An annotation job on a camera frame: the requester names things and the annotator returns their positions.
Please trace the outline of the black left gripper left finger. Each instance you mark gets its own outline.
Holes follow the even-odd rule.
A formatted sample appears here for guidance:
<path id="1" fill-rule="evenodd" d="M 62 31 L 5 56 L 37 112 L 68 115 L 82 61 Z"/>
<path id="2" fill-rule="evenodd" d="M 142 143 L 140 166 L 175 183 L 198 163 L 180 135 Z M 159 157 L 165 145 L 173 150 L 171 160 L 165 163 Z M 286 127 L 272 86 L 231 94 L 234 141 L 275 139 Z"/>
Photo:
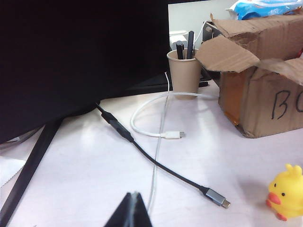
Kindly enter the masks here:
<path id="1" fill-rule="evenodd" d="M 105 227 L 133 227 L 134 226 L 134 198 L 127 193 L 122 199 Z"/>

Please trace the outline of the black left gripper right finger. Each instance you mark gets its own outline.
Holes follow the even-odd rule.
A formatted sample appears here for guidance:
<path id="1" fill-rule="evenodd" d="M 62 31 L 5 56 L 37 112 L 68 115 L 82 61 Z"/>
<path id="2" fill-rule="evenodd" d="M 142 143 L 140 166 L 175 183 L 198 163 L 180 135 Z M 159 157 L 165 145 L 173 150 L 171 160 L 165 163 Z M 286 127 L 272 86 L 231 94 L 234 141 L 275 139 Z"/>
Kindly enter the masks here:
<path id="1" fill-rule="evenodd" d="M 129 205 L 129 226 L 152 227 L 150 217 L 139 192 L 131 194 L 131 202 Z"/>

